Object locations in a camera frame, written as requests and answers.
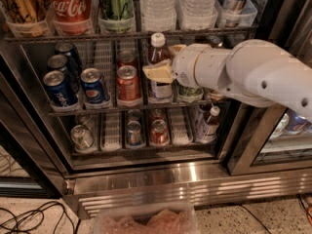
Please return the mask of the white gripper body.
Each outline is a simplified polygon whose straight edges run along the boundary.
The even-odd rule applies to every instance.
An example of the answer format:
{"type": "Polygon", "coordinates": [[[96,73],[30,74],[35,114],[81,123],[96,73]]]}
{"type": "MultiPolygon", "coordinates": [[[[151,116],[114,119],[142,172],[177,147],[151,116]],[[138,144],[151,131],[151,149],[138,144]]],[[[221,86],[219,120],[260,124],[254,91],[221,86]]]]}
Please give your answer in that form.
{"type": "Polygon", "coordinates": [[[180,50],[173,59],[172,69],[178,83],[183,87],[198,88],[195,79],[195,65],[198,57],[207,49],[209,44],[191,44],[180,50]]]}

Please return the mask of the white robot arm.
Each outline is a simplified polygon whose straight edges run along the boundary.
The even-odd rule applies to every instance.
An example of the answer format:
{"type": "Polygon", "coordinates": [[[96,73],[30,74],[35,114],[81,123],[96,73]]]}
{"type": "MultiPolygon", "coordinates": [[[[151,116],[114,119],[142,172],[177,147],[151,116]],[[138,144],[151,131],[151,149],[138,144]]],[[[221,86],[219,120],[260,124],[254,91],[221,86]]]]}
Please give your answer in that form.
{"type": "Polygon", "coordinates": [[[191,44],[143,72],[152,81],[177,80],[255,107],[278,103],[312,121],[312,68],[267,41],[246,40],[231,50],[191,44]]]}

